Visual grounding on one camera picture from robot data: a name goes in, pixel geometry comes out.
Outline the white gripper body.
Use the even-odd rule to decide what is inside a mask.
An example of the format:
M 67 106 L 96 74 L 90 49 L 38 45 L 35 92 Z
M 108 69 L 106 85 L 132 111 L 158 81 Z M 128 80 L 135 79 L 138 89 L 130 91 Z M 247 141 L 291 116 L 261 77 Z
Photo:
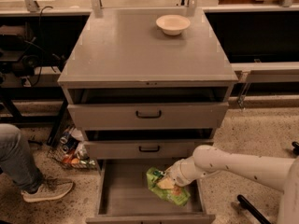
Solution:
M 190 159 L 176 161 L 167 169 L 167 173 L 177 186 L 185 187 L 193 182 L 193 161 Z

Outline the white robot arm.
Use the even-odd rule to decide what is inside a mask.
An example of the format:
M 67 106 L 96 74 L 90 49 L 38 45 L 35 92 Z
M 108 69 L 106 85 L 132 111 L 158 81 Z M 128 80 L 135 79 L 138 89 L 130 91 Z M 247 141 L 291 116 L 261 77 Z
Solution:
M 298 224 L 299 159 L 235 154 L 201 145 L 165 171 L 158 187 L 185 187 L 194 180 L 226 171 L 282 193 L 277 224 Z

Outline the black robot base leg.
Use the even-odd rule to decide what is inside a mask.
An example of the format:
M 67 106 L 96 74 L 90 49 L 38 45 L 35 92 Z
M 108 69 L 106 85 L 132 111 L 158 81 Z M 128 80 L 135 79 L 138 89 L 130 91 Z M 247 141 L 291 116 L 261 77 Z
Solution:
M 260 224 L 271 224 L 243 195 L 239 194 L 237 200 L 242 208 L 248 210 Z

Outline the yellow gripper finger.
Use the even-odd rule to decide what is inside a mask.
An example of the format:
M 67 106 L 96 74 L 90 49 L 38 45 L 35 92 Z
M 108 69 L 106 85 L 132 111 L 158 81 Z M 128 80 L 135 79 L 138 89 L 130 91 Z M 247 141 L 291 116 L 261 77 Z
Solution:
M 175 186 L 175 182 L 169 176 L 166 176 L 157 182 L 157 186 L 160 189 L 172 189 Z

